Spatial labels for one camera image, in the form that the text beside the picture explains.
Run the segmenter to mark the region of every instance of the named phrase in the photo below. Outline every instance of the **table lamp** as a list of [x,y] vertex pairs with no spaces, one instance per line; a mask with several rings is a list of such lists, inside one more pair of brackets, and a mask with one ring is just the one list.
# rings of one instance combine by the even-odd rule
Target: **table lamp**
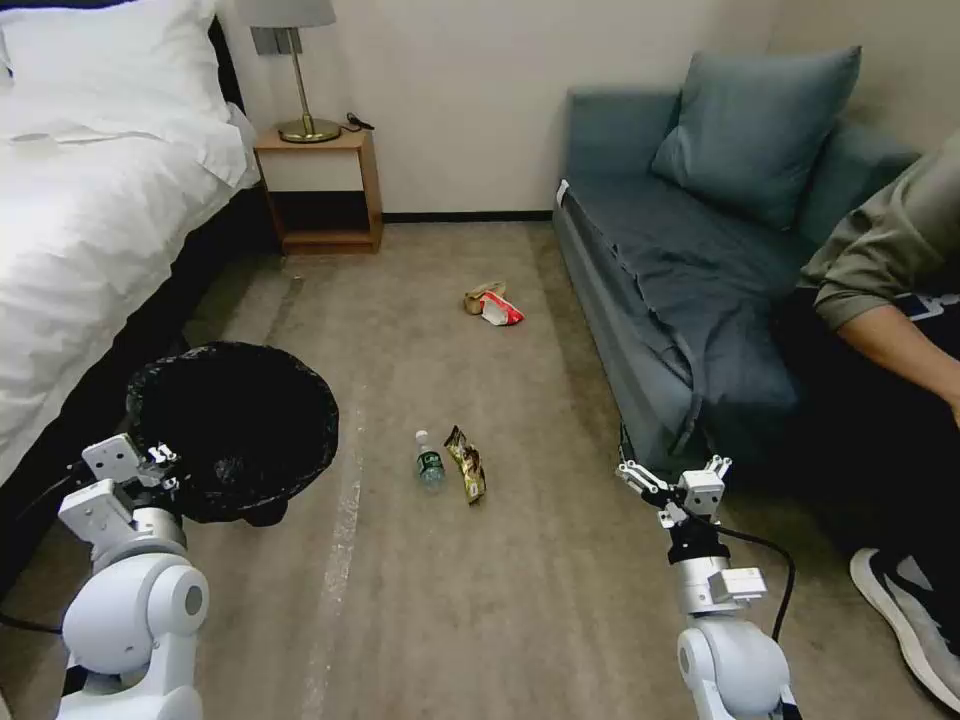
[[293,32],[302,27],[333,25],[337,16],[330,0],[237,0],[236,8],[240,20],[251,27],[282,29],[287,32],[303,117],[278,125],[280,138],[294,143],[316,143],[340,137],[342,129],[338,123],[320,120],[310,114]]

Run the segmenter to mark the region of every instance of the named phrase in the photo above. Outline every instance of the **gray carpet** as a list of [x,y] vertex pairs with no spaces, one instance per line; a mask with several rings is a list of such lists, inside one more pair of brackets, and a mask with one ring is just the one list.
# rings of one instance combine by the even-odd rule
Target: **gray carpet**
[[[526,322],[463,313],[465,290],[501,278]],[[341,408],[333,467],[282,524],[188,527],[212,593],[209,718],[694,717],[667,538],[613,477],[616,407],[548,225],[391,226],[373,257],[240,263],[190,335],[288,350]],[[414,474],[414,433],[454,423],[486,465],[476,507],[452,463],[437,496]],[[727,524],[797,556],[784,647],[805,716],[943,717],[797,503],[728,497]],[[769,628],[784,569],[732,549],[767,576],[753,617]],[[55,529],[6,609],[55,618],[82,558]],[[51,717],[62,662],[55,639],[0,630],[17,718]]]

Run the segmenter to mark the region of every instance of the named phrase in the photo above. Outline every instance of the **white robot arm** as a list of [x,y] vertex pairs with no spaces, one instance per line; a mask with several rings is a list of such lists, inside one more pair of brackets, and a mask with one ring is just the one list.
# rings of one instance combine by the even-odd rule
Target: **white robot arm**
[[203,718],[193,674],[207,580],[184,557],[174,515],[134,509],[121,487],[175,487],[176,456],[166,448],[151,455],[141,457],[125,435],[88,448],[83,458],[99,479],[60,506],[61,520],[93,545],[94,570],[63,622],[70,661],[60,720]]
[[729,459],[714,457],[703,470],[683,473],[677,485],[632,461],[622,463],[617,475],[660,510],[660,524],[673,540],[668,558],[677,568],[680,604],[688,617],[677,659],[697,716],[799,720],[783,650],[735,616],[767,588],[757,568],[730,568],[730,551],[713,524],[730,466]]

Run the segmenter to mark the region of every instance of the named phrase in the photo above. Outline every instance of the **sneaker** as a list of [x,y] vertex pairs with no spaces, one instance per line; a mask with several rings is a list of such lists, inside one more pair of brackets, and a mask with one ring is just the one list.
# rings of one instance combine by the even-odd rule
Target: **sneaker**
[[934,697],[960,713],[960,608],[936,596],[912,558],[897,560],[860,550],[850,561],[853,584],[890,623],[907,667]]

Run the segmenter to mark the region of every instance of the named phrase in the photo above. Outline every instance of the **white wall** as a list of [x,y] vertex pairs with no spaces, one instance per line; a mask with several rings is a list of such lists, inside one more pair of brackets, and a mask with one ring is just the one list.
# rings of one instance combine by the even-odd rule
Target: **white wall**
[[849,114],[929,149],[960,127],[958,30],[958,0],[784,0],[771,49],[863,45]]
[[[258,128],[299,115],[288,56],[221,0]],[[386,212],[545,210],[577,84],[679,85],[697,49],[763,52],[780,0],[335,0],[302,31],[314,115],[376,125]]]

